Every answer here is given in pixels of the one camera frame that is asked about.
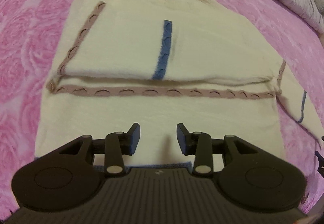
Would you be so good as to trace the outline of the pink floral blanket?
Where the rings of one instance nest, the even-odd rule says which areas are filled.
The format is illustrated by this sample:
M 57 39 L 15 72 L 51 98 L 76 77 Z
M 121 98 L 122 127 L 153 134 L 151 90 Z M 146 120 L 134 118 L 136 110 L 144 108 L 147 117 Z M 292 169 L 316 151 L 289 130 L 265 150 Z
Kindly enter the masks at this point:
M 33 159 L 41 88 L 73 0 L 1 0 L 1 219 L 17 209 L 14 172 Z M 283 56 L 323 115 L 323 46 L 276 0 L 217 0 L 248 18 Z

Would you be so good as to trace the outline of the cream knit sweater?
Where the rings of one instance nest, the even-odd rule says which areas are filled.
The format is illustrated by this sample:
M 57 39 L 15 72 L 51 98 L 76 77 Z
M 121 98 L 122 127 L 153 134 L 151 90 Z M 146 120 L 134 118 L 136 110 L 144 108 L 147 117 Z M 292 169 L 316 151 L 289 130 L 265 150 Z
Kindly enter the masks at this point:
M 74 0 L 42 91 L 35 156 L 137 122 L 129 165 L 193 161 L 180 153 L 178 123 L 284 158 L 279 104 L 323 136 L 287 62 L 246 17 L 215 0 Z

